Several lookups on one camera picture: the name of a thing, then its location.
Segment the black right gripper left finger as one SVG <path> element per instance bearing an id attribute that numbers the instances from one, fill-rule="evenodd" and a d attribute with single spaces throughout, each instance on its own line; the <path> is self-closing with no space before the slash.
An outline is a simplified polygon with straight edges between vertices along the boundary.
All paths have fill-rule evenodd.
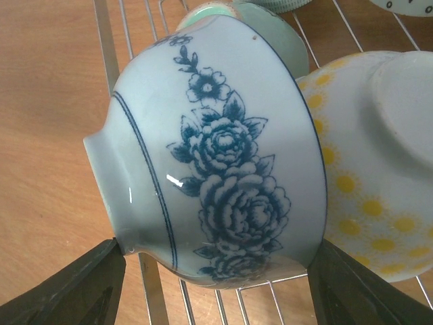
<path id="1" fill-rule="evenodd" d="M 1 306 L 2 324 L 114 324 L 126 261 L 104 240 L 38 286 Z"/>

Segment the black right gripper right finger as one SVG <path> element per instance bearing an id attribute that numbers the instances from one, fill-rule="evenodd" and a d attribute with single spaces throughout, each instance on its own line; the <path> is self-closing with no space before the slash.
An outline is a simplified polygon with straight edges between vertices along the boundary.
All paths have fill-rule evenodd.
<path id="1" fill-rule="evenodd" d="M 307 269 L 317 323 L 431 324 L 432 310 L 323 240 Z"/>

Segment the blue floral white bowl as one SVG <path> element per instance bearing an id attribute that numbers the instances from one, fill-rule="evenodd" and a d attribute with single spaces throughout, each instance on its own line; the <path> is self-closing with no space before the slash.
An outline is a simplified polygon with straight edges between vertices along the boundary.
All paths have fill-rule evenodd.
<path id="1" fill-rule="evenodd" d="M 321 244 L 312 116 L 275 50 L 235 18 L 203 18 L 131 60 L 84 145 L 122 253 L 188 282 L 297 276 Z"/>

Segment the yellow blue patterned bowl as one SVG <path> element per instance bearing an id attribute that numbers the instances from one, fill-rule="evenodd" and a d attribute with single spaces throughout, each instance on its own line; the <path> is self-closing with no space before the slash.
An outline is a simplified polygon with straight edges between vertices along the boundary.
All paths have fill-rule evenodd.
<path id="1" fill-rule="evenodd" d="M 355 53 L 297 83 L 325 163 L 325 238 L 388 282 L 428 271 L 432 53 Z"/>

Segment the pale green bowl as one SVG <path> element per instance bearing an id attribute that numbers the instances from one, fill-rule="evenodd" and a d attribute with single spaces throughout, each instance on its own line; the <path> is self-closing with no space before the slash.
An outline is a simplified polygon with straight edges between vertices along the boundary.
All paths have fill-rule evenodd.
<path id="1" fill-rule="evenodd" d="M 309 55 L 302 37 L 283 18 L 251 2 L 203 3 L 184 16 L 176 30 L 179 31 L 211 15 L 230 16 L 253 28 L 277 52 L 295 79 L 309 73 Z"/>

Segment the green ring patterned bowl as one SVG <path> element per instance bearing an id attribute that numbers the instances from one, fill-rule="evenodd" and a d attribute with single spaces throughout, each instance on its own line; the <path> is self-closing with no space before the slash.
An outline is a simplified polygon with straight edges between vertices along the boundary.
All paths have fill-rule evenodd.
<path id="1" fill-rule="evenodd" d="M 283 14 L 292 12 L 295 9 L 309 4 L 311 1 L 312 0 L 253 0 L 251 3 L 262 6 L 276 14 Z"/>

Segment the pink patterned bowl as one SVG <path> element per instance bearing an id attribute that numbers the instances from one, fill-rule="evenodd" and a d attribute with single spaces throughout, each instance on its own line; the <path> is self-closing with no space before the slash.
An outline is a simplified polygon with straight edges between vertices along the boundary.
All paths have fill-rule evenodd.
<path id="1" fill-rule="evenodd" d="M 370 0 L 370 2 L 395 14 L 432 17 L 432 0 Z"/>

